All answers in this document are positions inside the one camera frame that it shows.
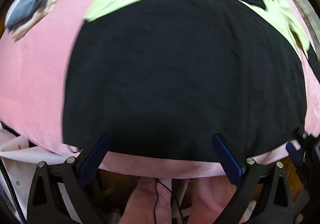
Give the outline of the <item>green and black hooded jacket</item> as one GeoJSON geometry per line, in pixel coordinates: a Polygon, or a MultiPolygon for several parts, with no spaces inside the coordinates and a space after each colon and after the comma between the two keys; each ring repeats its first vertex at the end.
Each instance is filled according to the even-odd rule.
{"type": "Polygon", "coordinates": [[[94,0],[66,76],[63,141],[216,162],[319,135],[319,62],[290,0],[94,0]]]}

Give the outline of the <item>white cartoon storage box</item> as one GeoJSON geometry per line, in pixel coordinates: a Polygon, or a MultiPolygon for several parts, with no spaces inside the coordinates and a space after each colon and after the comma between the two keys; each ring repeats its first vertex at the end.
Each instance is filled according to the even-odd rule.
{"type": "Polygon", "coordinates": [[[67,145],[62,147],[67,149],[67,154],[58,155],[43,147],[33,147],[25,136],[17,137],[1,128],[1,162],[7,171],[24,217],[27,216],[29,191],[37,164],[41,161],[49,165],[60,164],[68,157],[76,157],[79,154],[77,149],[69,148],[67,145]]]}

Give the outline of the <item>pink bed sheet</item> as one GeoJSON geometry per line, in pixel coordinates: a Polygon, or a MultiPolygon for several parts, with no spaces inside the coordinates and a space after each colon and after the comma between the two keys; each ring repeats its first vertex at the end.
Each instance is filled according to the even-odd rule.
{"type": "MultiPolygon", "coordinates": [[[[20,134],[1,130],[1,157],[58,164],[77,156],[62,143],[65,74],[82,18],[93,0],[58,0],[53,11],[17,42],[6,30],[1,38],[1,122],[20,134]]],[[[304,30],[307,28],[290,3],[304,30]]],[[[307,113],[305,129],[319,135],[319,82],[303,58],[307,113]]],[[[108,152],[102,169],[120,174],[196,178],[221,176],[219,163],[156,159],[108,152]]]]}

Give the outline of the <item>folded cream white garment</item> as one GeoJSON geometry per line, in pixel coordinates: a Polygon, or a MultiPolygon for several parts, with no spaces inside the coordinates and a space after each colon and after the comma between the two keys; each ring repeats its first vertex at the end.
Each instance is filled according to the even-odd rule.
{"type": "Polygon", "coordinates": [[[31,30],[37,23],[39,23],[52,9],[57,0],[47,0],[47,3],[40,7],[33,16],[26,22],[18,24],[17,27],[9,29],[12,34],[14,41],[20,40],[24,35],[31,30]]]}

